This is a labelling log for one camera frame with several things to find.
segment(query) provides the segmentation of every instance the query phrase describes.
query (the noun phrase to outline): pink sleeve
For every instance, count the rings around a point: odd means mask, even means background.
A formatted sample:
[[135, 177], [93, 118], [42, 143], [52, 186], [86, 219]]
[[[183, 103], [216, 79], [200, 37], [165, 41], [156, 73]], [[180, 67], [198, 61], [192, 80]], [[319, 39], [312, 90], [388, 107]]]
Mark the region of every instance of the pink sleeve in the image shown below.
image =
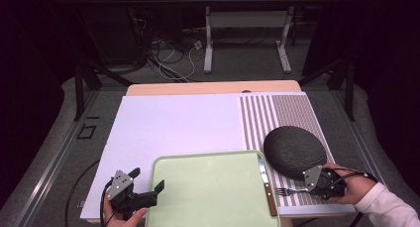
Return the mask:
[[382, 183], [377, 183], [355, 207], [367, 214], [374, 226], [420, 226], [416, 211]]

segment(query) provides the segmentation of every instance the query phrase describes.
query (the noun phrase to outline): metal fork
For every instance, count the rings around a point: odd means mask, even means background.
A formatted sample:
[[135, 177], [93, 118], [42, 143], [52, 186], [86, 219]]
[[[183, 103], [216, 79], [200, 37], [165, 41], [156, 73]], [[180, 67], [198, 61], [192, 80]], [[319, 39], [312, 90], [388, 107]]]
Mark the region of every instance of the metal fork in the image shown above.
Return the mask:
[[282, 196], [289, 196], [292, 195], [296, 192], [308, 192], [307, 188], [299, 188], [299, 189], [294, 189], [294, 188], [277, 188], [275, 190], [275, 193], [277, 195], [282, 195]]

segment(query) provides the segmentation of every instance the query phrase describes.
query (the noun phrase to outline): striped placemat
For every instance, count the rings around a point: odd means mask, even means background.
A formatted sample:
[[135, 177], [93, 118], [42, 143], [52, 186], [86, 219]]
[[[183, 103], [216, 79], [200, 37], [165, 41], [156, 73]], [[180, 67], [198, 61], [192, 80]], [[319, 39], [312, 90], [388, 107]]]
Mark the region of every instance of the striped placemat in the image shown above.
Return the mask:
[[[269, 131], [280, 126], [296, 126], [314, 134], [324, 146], [328, 162], [334, 162], [306, 93], [291, 95], [252, 95], [239, 97], [244, 128], [244, 150], [263, 151], [263, 140]], [[301, 187], [304, 181], [287, 178], [270, 168], [274, 188]], [[278, 196], [278, 206], [328, 204], [308, 193]]]

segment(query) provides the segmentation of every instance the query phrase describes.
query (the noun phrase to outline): light green cutting board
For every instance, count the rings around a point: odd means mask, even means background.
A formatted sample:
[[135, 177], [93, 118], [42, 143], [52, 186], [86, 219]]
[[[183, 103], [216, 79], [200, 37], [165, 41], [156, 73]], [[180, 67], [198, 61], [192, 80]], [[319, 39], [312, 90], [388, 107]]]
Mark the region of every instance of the light green cutting board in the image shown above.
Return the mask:
[[152, 187], [164, 179], [147, 227], [279, 227], [269, 214], [257, 151], [162, 157]]

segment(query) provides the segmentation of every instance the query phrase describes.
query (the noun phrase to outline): knife handle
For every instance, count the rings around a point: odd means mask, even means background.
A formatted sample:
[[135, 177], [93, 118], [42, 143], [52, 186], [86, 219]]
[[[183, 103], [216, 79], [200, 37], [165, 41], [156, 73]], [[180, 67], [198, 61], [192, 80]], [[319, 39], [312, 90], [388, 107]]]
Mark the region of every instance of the knife handle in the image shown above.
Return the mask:
[[265, 183], [263, 187], [265, 188], [266, 200], [268, 200], [269, 213], [271, 216], [277, 216], [277, 206], [274, 202], [274, 196], [271, 194], [271, 187], [268, 183]]

